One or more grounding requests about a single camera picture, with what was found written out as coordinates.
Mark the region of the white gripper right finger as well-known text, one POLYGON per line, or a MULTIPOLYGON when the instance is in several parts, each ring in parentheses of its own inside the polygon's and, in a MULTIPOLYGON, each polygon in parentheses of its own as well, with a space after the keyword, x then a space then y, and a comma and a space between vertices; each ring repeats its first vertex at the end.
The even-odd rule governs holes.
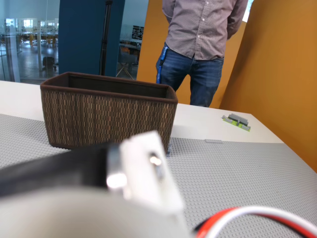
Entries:
POLYGON ((128 201, 168 216, 180 215, 184 210, 157 131, 137 134, 109 147, 106 186, 128 201))

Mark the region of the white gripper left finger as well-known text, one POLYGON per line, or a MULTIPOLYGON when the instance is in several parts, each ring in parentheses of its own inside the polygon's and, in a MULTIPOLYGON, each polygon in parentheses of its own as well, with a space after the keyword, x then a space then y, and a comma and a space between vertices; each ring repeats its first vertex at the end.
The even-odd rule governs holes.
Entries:
POLYGON ((175 218, 102 191, 37 191, 0 201, 2 238, 188 238, 175 218))

